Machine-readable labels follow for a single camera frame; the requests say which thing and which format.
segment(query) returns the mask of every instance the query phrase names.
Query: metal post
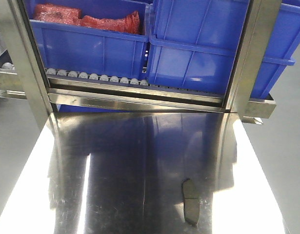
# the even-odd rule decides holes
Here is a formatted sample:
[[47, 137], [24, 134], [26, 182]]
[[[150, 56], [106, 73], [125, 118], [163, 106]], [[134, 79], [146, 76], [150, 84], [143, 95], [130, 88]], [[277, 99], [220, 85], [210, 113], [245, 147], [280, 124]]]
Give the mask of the metal post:
[[282, 0], [251, 0], [224, 108], [242, 119]]
[[0, 0], [0, 30], [40, 130], [53, 105], [49, 83], [22, 0]]

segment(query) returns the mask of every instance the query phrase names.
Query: stainless steel surface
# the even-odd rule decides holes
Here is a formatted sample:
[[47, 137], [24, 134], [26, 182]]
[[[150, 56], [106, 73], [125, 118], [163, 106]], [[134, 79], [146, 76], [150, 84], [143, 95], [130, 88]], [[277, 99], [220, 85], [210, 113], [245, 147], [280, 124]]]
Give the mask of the stainless steel surface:
[[258, 117], [247, 117], [244, 116], [242, 119], [242, 123], [251, 123], [256, 125], [263, 125], [263, 121], [261, 118]]
[[23, 87], [17, 72], [9, 69], [1, 69], [1, 66], [6, 62], [12, 63], [7, 50], [0, 54], [0, 89], [22, 92]]
[[238, 115], [218, 113], [51, 114], [0, 217], [0, 234], [36, 232], [288, 233]]
[[269, 118], [276, 108], [277, 104], [269, 95], [268, 99], [250, 98], [244, 116]]
[[0, 89], [22, 92], [23, 87], [18, 74], [13, 70], [0, 68]]
[[0, 68], [2, 67], [2, 65], [6, 62], [12, 63], [12, 60], [10, 58], [9, 52], [7, 50], [4, 50], [1, 54], [0, 54]]
[[139, 97], [116, 96], [112, 94], [97, 94], [65, 89], [49, 89], [49, 97], [50, 101], [55, 104], [127, 110], [134, 112], [224, 111], [223, 108], [206, 105], [145, 99]]
[[7, 91], [1, 89], [0, 89], [0, 98], [13, 98], [13, 99], [27, 100], [24, 92]]
[[199, 102], [210, 102], [213, 105], [221, 104], [223, 97], [215, 94], [206, 94], [203, 92], [194, 92], [187, 90], [178, 90], [178, 89], [166, 89], [159, 87], [151, 86], [142, 86], [142, 85], [131, 85], [116, 83], [116, 85], [110, 82], [103, 82], [93, 79], [81, 79], [81, 78], [66, 78], [62, 76], [47, 75], [51, 87], [55, 88], [56, 85], [68, 89], [70, 87], [81, 87], [89, 88], [95, 90], [97, 93], [101, 91], [112, 92], [113, 95], [123, 96], [125, 95], [138, 95], [142, 96], [152, 96], [153, 99], [156, 98], [175, 98], [180, 100], [189, 100], [189, 101], [199, 101]]
[[23, 1], [0, 0], [0, 30], [40, 129], [53, 112], [49, 86]]
[[251, 0], [227, 91], [225, 108], [245, 115], [282, 0]]

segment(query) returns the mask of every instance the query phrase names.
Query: gray floor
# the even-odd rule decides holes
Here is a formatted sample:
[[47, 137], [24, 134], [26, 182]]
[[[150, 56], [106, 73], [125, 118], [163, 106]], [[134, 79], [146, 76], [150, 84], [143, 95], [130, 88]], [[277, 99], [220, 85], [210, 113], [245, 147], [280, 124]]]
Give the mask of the gray floor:
[[27, 101], [0, 98], [0, 214], [38, 136]]
[[[278, 106], [246, 131], [291, 234], [300, 234], [300, 46], [272, 91]], [[0, 213], [39, 131], [26, 101], [0, 98]]]
[[272, 89], [272, 116], [245, 129], [291, 234], [300, 234], [300, 45], [293, 57]]

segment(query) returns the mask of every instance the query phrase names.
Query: blue plastic crate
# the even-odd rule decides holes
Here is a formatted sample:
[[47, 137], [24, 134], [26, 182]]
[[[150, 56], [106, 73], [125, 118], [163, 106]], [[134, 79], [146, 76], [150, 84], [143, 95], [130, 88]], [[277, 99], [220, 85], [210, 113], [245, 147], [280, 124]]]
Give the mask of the blue plastic crate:
[[[82, 16], [120, 19], [138, 10], [143, 35], [33, 20], [36, 4], [53, 3], [82, 10]], [[130, 0], [25, 0], [45, 67], [140, 78], [149, 25], [150, 5]]]
[[[158, 39], [235, 50], [248, 0], [157, 0]], [[290, 59], [300, 43], [300, 0], [283, 0], [266, 56]]]
[[237, 49], [249, 0], [157, 0], [158, 39]]
[[290, 59], [300, 43], [300, 0], [283, 0], [266, 56]]
[[295, 60], [293, 58], [280, 59], [265, 57], [260, 66], [251, 98], [265, 99], [286, 66], [293, 66], [294, 64]]
[[[150, 84], [225, 94], [235, 53], [164, 41], [154, 35], [150, 36], [150, 43], [147, 70]], [[265, 98], [287, 65], [294, 65], [294, 61], [264, 58], [252, 97]]]

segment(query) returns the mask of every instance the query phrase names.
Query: red mesh bag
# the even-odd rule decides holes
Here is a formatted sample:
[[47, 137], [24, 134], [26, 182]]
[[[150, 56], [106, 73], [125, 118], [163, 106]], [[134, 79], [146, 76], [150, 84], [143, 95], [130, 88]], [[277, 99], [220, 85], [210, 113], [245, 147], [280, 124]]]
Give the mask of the red mesh bag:
[[83, 19], [80, 19], [80, 17], [81, 10], [77, 8], [59, 6], [51, 3], [38, 4], [35, 7], [35, 20], [85, 26], [123, 33], [140, 33], [138, 11], [134, 11], [123, 19], [96, 19], [91, 16], [85, 16]]
[[37, 4], [35, 7], [35, 20], [80, 25], [80, 17], [81, 10], [77, 8], [59, 6], [50, 3]]
[[82, 18], [81, 25], [122, 33], [140, 33], [140, 19], [138, 11], [134, 11], [123, 19], [96, 19], [91, 16], [84, 16], [84, 18]]

